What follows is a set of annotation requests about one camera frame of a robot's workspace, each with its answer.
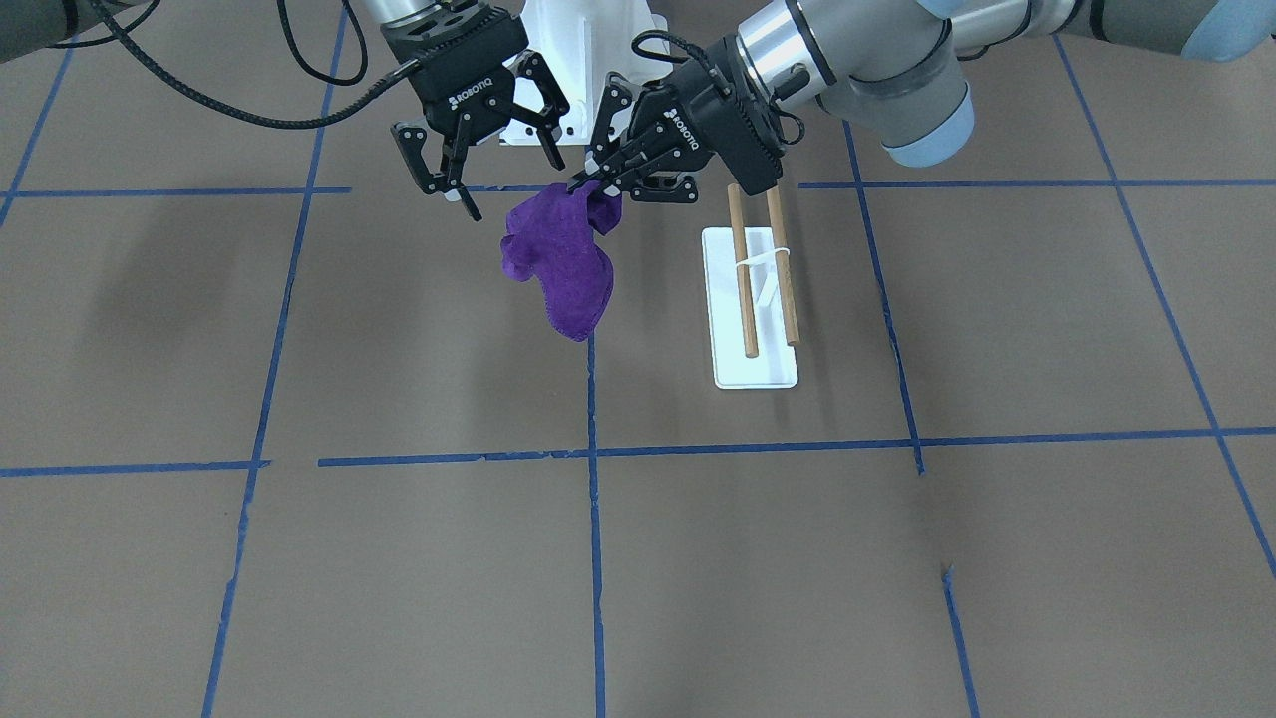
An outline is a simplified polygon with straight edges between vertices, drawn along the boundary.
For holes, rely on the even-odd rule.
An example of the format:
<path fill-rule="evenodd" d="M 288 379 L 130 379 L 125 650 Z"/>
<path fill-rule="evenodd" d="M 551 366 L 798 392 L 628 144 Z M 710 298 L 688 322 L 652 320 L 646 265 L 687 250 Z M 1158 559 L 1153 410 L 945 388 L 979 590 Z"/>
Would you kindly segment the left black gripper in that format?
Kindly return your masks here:
<path fill-rule="evenodd" d="M 692 204 L 695 173 L 720 159 L 743 193 L 758 195 L 783 176 L 782 125 L 775 101 L 732 57 L 685 57 L 643 83 L 609 71 L 584 168 L 568 191 L 595 180 L 634 201 Z"/>

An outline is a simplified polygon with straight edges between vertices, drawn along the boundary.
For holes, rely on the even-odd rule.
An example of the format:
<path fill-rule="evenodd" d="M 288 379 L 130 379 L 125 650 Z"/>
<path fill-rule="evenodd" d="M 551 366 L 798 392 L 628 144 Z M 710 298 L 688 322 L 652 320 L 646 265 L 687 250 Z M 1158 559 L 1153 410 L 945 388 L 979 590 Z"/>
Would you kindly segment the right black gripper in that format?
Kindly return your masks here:
<path fill-rule="evenodd" d="M 513 97 L 513 71 L 536 88 L 541 108 L 514 102 L 513 119 L 537 136 L 553 170 L 565 170 L 559 136 L 570 102 L 541 54 L 527 50 L 522 18 L 491 4 L 427 4 L 387 20 L 387 45 L 396 61 L 411 64 L 410 85 L 424 114 L 390 128 L 393 140 L 419 190 L 457 201 L 473 222 L 482 213 L 464 184 L 470 147 L 501 133 L 509 119 L 493 111 L 487 96 Z M 425 159 L 429 133 L 441 136 L 441 159 Z"/>

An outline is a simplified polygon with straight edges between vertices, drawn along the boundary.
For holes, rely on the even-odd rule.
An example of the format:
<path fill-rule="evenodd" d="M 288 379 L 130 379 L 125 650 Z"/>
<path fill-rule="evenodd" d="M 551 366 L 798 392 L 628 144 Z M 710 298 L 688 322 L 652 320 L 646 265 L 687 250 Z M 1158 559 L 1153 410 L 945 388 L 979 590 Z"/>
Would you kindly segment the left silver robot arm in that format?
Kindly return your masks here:
<path fill-rule="evenodd" d="M 1271 1 L 771 1 L 656 82 L 609 77 L 597 140 L 569 190 L 694 201 L 694 173 L 722 159 L 743 193 L 769 191 L 806 106 L 872 128 L 894 163 L 940 165 L 974 133 L 965 64 L 1017 38 L 1076 34 L 1193 61 L 1225 62 L 1273 34 Z"/>

